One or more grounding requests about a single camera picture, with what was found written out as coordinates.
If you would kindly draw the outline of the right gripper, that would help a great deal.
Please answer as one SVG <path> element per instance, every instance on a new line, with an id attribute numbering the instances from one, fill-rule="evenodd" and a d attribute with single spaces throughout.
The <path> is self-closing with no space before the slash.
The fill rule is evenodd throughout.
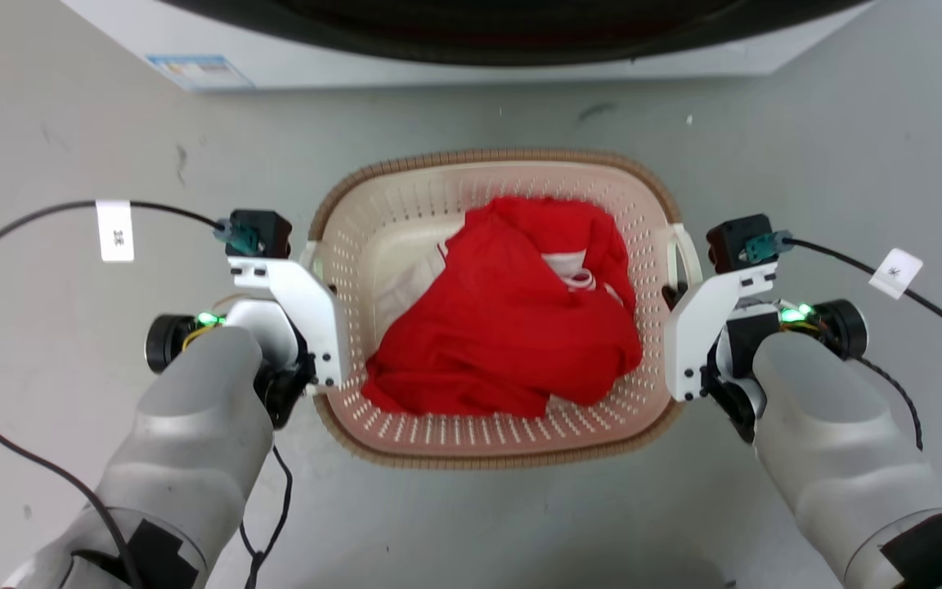
<path id="1" fill-rule="evenodd" d="M 665 284 L 662 298 L 673 312 L 689 290 L 687 282 Z M 733 312 L 707 354 L 703 393 L 717 403 L 744 443 L 752 444 L 767 397 L 754 376 L 754 359 L 764 339 L 780 328 L 778 312 Z"/>

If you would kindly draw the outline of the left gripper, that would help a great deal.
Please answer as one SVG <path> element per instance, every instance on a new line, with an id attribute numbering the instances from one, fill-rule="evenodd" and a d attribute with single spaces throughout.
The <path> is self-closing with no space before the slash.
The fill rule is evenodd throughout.
<path id="1" fill-rule="evenodd" d="M 240 299 L 226 312 L 226 325 L 249 331 L 262 350 L 253 388 L 274 431 L 288 424 L 304 389 L 315 383 L 314 355 L 283 308 L 269 299 Z"/>

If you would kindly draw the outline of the beige plastic laundry basket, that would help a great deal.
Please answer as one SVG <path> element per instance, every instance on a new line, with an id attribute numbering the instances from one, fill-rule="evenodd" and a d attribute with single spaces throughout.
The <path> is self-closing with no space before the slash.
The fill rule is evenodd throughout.
<path id="1" fill-rule="evenodd" d="M 459 227 L 464 213 L 501 196 L 590 202 L 613 217 L 630 257 L 644 358 L 597 405 L 553 398 L 545 416 L 410 416 L 361 395 L 364 362 L 385 329 L 374 297 Z M 646 165 L 620 153 L 564 149 L 444 151 L 366 165 L 318 206 L 300 263 L 336 288 L 352 371 L 343 384 L 309 387 L 324 426 L 352 454 L 399 469 L 526 469 L 633 452 L 683 411 L 665 382 L 662 287 L 702 282 L 673 195 Z"/>

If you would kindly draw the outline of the white cloth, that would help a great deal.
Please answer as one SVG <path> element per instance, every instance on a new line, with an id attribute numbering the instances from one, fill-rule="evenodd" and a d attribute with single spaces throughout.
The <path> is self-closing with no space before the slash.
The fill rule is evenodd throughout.
<path id="1" fill-rule="evenodd" d="M 385 243 L 371 295 L 377 344 L 445 271 L 450 238 L 438 235 Z"/>

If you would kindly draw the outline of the red garment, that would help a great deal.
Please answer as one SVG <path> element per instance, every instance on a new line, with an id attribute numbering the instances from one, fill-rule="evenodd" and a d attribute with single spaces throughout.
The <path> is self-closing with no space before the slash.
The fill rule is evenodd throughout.
<path id="1" fill-rule="evenodd" d="M 594 405 L 642 362 L 629 265 L 597 205 L 508 196 L 472 209 L 419 266 L 434 278 L 367 359 L 362 395 L 416 415 Z"/>

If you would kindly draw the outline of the white tag with print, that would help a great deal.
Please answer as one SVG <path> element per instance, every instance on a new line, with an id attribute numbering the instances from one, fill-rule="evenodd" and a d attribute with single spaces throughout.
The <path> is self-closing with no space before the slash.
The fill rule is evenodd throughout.
<path id="1" fill-rule="evenodd" d="M 131 202 L 97 200 L 95 213 L 101 260 L 105 263 L 132 263 L 135 247 Z"/>

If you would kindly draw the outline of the white tag with black mark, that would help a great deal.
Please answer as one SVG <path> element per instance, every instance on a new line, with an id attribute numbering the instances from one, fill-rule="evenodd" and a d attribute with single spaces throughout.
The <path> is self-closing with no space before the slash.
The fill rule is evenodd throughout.
<path id="1" fill-rule="evenodd" d="M 900 299 L 906 294 L 912 280 L 923 268 L 923 261 L 902 249 L 890 250 L 878 268 L 872 272 L 868 284 L 887 297 Z"/>

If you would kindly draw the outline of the blue label sticker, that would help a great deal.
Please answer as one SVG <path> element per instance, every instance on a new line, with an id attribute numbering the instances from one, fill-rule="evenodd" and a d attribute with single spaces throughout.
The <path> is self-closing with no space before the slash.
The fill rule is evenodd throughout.
<path id="1" fill-rule="evenodd" d="M 147 55 L 146 62 L 187 91 L 238 91 L 257 87 L 221 55 Z"/>

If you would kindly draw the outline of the black round washing machine door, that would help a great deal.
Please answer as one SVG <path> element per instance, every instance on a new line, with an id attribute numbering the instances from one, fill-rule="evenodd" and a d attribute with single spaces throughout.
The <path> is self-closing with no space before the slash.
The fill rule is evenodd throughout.
<path id="1" fill-rule="evenodd" d="M 868 0 L 160 0 L 239 29 L 405 62 L 584 65 L 769 34 Z"/>

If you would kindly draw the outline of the white washing machine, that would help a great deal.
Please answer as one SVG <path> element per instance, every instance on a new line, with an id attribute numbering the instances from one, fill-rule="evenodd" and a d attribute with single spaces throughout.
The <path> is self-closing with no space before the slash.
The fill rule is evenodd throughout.
<path id="1" fill-rule="evenodd" d="M 146 62 L 147 55 L 221 55 L 257 86 L 238 91 L 273 91 L 766 77 L 844 29 L 870 10 L 874 0 L 770 33 L 668 55 L 528 68 L 430 65 L 359 56 L 240 29 L 160 0 L 62 3 L 161 77 Z"/>

